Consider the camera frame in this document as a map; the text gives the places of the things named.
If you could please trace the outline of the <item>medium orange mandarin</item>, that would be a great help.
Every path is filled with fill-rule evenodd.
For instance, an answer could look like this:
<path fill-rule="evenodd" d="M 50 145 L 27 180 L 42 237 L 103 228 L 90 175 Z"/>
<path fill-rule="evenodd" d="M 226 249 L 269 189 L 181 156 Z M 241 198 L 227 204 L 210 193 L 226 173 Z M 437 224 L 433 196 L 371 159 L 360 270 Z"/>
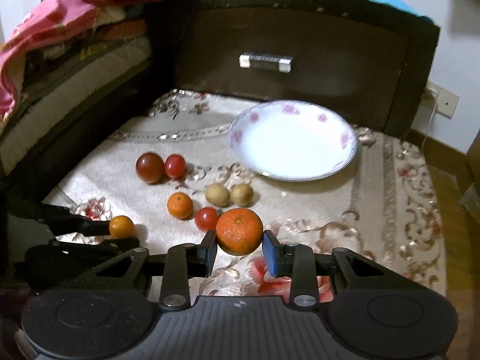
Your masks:
<path fill-rule="evenodd" d="M 169 197 L 167 210 L 174 218 L 188 219 L 194 212 L 194 204 L 188 195 L 177 192 Z"/>

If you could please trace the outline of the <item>small orange kumquat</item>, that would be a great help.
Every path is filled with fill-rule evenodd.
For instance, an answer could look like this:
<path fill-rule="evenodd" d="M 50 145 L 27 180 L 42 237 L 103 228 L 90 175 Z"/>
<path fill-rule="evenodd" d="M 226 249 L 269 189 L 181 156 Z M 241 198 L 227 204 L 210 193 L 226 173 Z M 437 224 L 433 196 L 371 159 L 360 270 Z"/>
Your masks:
<path fill-rule="evenodd" d="M 115 239 L 135 238 L 134 222 L 125 215 L 112 218 L 108 225 L 110 235 Z"/>

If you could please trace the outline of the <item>large orange mandarin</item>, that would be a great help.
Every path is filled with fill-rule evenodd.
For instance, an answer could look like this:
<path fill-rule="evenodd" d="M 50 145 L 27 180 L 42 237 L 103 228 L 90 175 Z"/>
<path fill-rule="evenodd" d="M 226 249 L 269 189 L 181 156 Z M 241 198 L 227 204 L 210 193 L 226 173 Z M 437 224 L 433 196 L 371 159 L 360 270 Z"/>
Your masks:
<path fill-rule="evenodd" d="M 233 256 L 253 253 L 263 240 L 264 225 L 258 214 L 247 208 L 226 211 L 216 224 L 216 240 Z"/>

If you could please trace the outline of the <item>tan longan fruit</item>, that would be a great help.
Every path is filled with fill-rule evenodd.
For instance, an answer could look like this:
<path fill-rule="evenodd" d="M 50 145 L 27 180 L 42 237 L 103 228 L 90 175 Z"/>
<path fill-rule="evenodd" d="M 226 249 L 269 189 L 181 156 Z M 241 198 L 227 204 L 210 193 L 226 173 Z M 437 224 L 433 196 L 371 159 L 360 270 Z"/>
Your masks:
<path fill-rule="evenodd" d="M 254 191 L 249 184 L 236 184 L 231 189 L 230 197 L 237 206 L 248 206 L 254 197 Z"/>
<path fill-rule="evenodd" d="M 230 192 L 222 184 L 210 184 L 205 190 L 205 198 L 215 206 L 224 207 L 230 203 Z"/>

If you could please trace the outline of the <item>bright red cherry tomato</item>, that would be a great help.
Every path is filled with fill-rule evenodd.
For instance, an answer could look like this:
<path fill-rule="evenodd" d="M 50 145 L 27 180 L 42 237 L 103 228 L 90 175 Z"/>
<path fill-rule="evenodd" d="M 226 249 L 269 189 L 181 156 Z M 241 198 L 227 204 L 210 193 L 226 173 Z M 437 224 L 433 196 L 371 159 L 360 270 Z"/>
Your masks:
<path fill-rule="evenodd" d="M 185 173 L 186 161 L 179 154 L 171 154 L 165 161 L 165 174 L 172 179 L 179 179 Z"/>

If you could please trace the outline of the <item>dark red large tomato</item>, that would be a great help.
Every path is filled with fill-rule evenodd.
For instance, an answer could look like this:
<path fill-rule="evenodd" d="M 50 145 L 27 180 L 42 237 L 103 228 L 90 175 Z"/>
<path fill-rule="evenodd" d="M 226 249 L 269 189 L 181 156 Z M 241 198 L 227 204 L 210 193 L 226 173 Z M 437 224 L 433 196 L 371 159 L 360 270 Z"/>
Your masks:
<path fill-rule="evenodd" d="M 142 154 L 135 164 L 137 176 L 148 184 L 160 182 L 164 177 L 164 161 L 154 152 Z"/>

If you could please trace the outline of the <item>floral beige table cloth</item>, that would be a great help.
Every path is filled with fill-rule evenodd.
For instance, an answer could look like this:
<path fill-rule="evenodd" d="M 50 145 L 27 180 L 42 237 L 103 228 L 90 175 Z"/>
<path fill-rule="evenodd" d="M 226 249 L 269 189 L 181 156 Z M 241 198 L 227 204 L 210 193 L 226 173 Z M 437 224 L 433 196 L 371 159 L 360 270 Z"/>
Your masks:
<path fill-rule="evenodd" d="M 249 184 L 252 210 L 281 242 L 302 243 L 328 254 L 346 247 L 433 289 L 447 291 L 442 219 L 420 150 L 405 141 L 359 128 L 354 162 L 323 180 L 289 183 L 248 170 L 230 150 L 227 130 L 251 102 L 176 89 L 154 102 L 103 141 L 46 197 L 50 204 L 101 219 L 126 215 L 140 243 L 152 254 L 203 238 L 193 220 L 167 210 L 175 192 L 196 208 L 207 205 L 205 189 Z M 164 174 L 155 184 L 136 173 L 147 152 L 181 155 L 182 178 Z"/>

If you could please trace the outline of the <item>white floral ceramic plate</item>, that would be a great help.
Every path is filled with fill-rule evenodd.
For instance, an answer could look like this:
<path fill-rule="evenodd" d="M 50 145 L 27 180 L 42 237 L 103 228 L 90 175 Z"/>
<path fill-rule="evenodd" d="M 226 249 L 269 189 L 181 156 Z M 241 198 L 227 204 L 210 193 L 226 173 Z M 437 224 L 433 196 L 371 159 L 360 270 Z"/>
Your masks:
<path fill-rule="evenodd" d="M 274 180 L 330 177 L 354 159 L 353 128 L 335 112 L 309 102 L 262 102 L 230 124 L 228 141 L 240 163 Z"/>

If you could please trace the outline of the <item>pink floral blanket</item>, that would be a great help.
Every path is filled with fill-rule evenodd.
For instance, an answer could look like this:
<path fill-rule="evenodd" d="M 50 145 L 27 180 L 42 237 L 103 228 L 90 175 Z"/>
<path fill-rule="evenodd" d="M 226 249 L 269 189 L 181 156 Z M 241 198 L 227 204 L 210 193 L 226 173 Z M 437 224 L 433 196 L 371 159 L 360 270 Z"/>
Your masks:
<path fill-rule="evenodd" d="M 91 29 L 98 8 L 83 0 L 43 0 L 1 46 L 1 119 L 7 121 L 20 101 L 24 57 Z"/>

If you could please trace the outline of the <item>dark wooden nightstand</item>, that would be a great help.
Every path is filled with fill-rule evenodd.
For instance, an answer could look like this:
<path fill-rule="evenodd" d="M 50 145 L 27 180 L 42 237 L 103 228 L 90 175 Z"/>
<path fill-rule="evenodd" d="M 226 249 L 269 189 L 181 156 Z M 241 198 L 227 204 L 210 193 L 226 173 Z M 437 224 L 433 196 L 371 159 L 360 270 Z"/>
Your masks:
<path fill-rule="evenodd" d="M 439 27 L 369 0 L 193 0 L 175 86 L 258 101 L 312 102 L 402 137 L 431 71 Z M 239 67 L 243 53 L 289 56 L 289 73 Z"/>

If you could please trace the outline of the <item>blue cloth on nightstand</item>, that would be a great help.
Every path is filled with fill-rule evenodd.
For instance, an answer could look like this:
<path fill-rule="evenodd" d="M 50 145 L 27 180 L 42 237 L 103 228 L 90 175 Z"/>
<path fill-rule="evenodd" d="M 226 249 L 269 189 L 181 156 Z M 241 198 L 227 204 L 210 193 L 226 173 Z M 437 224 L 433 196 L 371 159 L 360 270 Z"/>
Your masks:
<path fill-rule="evenodd" d="M 412 9 L 406 2 L 403 0 L 369 0 L 371 2 L 380 3 L 382 5 L 387 5 L 389 7 L 393 7 L 397 10 L 407 12 L 414 16 L 422 17 L 423 14 L 417 12 L 416 10 Z"/>

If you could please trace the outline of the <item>white wall socket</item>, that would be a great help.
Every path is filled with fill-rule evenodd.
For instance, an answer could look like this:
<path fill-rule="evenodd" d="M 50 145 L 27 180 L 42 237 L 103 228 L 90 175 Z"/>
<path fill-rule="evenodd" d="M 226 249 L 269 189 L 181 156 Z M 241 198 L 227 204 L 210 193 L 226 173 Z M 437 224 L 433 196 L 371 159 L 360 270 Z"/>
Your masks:
<path fill-rule="evenodd" d="M 460 97 L 431 81 L 427 82 L 426 91 L 434 100 L 436 112 L 451 119 L 456 111 Z"/>

